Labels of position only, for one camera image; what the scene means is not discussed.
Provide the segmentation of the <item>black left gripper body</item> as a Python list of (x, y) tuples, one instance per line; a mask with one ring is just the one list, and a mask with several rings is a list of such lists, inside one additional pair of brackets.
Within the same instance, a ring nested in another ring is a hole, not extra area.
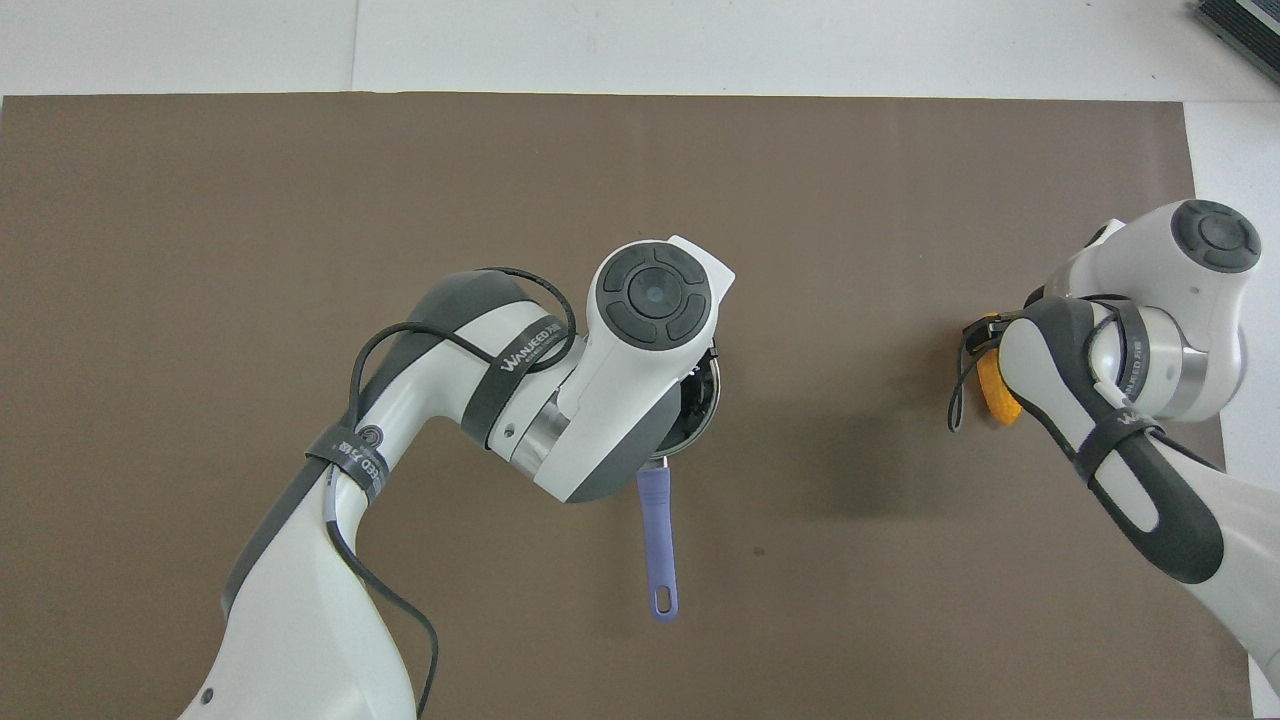
[(719, 351), (710, 345), (684, 378), (684, 424), (705, 427), (721, 401)]

